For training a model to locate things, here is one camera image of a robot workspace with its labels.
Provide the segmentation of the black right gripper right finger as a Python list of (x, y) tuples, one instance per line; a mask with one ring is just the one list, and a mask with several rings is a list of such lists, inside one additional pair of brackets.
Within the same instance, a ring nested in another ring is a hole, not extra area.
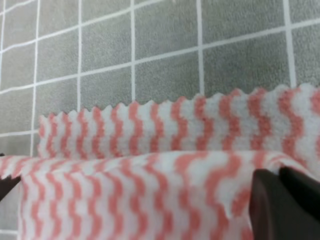
[(320, 183), (290, 167), (282, 167), (279, 178), (299, 206), (319, 222)]

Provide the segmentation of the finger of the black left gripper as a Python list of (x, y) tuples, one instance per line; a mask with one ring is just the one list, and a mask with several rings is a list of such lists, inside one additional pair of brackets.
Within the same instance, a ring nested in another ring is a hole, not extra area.
[(21, 178), (19, 176), (12, 177), (7, 176), (4, 177), (3, 173), (4, 170), (2, 167), (0, 167), (0, 201), (2, 201), (9, 192), (21, 181)]

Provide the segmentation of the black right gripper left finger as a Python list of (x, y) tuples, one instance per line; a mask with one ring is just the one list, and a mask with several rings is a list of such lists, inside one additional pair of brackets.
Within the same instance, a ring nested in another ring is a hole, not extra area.
[(300, 207), (282, 184), (279, 173), (254, 171), (249, 216), (255, 240), (320, 238), (320, 222)]

